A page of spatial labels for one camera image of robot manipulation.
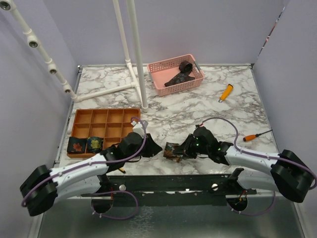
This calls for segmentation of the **brown grey floral tie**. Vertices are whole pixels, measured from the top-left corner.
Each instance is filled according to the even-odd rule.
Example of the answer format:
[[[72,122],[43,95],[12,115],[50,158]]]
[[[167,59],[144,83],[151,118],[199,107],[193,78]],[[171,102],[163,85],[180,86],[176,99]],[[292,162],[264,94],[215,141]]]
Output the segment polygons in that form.
[[[179,163],[182,160],[182,155],[175,154],[174,150],[180,146],[178,143],[166,142],[163,156],[171,161]]]

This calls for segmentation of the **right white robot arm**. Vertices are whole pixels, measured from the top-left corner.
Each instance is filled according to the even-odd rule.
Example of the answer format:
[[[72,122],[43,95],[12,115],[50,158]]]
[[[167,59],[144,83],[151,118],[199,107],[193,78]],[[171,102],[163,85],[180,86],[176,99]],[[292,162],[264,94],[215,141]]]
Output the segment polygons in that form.
[[[302,203],[314,181],[311,170],[292,151],[262,153],[237,147],[217,141],[204,126],[198,126],[173,153],[187,158],[203,154],[218,164],[243,166],[239,175],[227,182],[228,190],[234,194],[259,188],[278,191],[288,200]]]

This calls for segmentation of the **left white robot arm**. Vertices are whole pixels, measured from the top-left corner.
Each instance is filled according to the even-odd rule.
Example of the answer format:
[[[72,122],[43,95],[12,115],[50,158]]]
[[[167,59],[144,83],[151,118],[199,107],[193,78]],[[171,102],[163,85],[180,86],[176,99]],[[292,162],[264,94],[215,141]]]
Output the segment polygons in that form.
[[[48,169],[37,167],[20,186],[21,205],[30,216],[48,211],[57,202],[74,196],[102,196],[113,191],[107,174],[136,157],[152,157],[162,151],[148,133],[129,133],[93,157],[70,166]]]

